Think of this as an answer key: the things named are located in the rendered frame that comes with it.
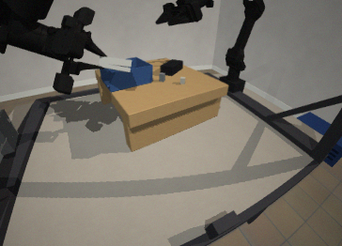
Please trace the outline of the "blue open tray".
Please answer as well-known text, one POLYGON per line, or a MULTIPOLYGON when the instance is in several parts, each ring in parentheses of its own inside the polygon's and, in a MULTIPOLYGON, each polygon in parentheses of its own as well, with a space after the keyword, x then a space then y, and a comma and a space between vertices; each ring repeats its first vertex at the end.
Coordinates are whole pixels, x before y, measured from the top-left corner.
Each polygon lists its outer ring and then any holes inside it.
POLYGON ((100 69, 101 80, 110 92, 152 83, 153 65, 137 57, 127 59, 132 61, 131 72, 100 69))

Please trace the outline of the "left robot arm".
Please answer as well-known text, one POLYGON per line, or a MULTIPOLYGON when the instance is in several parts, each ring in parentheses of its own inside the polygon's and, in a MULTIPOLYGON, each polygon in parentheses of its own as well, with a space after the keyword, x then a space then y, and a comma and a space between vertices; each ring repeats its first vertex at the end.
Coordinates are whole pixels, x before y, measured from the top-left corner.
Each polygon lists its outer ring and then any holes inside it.
MULTIPOLYGON (((53 1, 0 0, 0 53, 5 53, 7 45, 34 52, 42 29, 38 20, 47 17, 53 1)), ((64 15, 61 28, 50 28, 49 34, 54 36, 51 45, 45 44, 45 52, 66 61, 83 57, 87 42, 83 22, 64 15)))

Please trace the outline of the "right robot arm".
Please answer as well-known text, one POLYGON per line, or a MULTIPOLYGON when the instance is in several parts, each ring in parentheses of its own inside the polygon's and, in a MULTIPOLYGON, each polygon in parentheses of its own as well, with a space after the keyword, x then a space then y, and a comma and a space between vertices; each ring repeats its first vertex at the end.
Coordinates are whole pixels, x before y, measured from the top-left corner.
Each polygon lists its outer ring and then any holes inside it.
MULTIPOLYGON (((212 0, 201 0, 202 7, 213 8, 212 0)), ((243 62, 244 48, 252 32, 256 20, 258 20, 264 12, 265 5, 263 0, 243 0, 245 6, 245 19, 233 48, 228 48, 225 55, 226 65, 229 66, 228 74, 225 77, 232 82, 240 81, 240 72, 245 70, 246 66, 243 62), (230 65, 229 65, 230 64, 230 65), (238 68, 237 68, 238 67, 238 68), (238 71, 240 70, 240 71, 238 71)))

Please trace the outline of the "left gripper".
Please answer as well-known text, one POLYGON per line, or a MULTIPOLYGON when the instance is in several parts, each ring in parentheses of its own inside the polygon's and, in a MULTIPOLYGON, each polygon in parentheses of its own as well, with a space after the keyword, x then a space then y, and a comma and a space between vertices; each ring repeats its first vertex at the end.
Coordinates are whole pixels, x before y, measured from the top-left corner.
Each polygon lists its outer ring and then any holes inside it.
MULTIPOLYGON (((83 7, 75 11, 73 17, 83 22, 83 29, 84 29, 84 26, 92 24, 94 15, 95 15, 94 10, 83 7)), ((70 95, 72 87, 73 87, 73 83, 74 83, 74 80, 72 79, 70 74, 79 75, 81 70, 104 69, 104 68, 101 66, 97 66, 97 65, 87 64, 84 62, 76 63, 75 61, 73 61, 73 58, 70 58, 69 61, 62 60, 59 58, 55 58, 51 54, 45 52, 44 51, 45 44, 51 45, 53 36, 54 36, 52 34, 49 34, 49 29, 53 29, 50 27, 51 26, 47 26, 45 24, 42 25, 42 29, 41 29, 40 36, 39 36, 39 41, 38 41, 38 44, 34 53, 45 55, 53 59, 57 59, 57 60, 64 62, 61 73, 55 74, 53 88, 55 91, 59 93, 70 95)), ((107 57, 107 55, 99 47, 97 47, 97 45, 93 42, 90 31, 86 32, 85 30, 82 30, 82 33, 85 33, 88 36, 87 42, 85 43, 86 50, 90 51, 93 54, 107 57)))

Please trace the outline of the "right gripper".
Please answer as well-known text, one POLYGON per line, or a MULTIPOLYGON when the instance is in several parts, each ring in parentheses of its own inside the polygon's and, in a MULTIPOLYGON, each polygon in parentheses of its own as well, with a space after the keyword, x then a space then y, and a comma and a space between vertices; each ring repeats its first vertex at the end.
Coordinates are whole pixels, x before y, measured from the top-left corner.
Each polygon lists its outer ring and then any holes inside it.
POLYGON ((201 11, 201 0, 191 0, 188 2, 184 2, 182 0, 178 1, 177 5, 177 7, 175 7, 173 3, 166 3, 165 5, 163 5, 163 14, 158 18, 158 20, 155 23, 160 24, 168 22, 168 25, 170 26, 182 23, 194 23, 202 20, 203 14, 201 11), (198 3, 200 8, 198 7, 198 3))

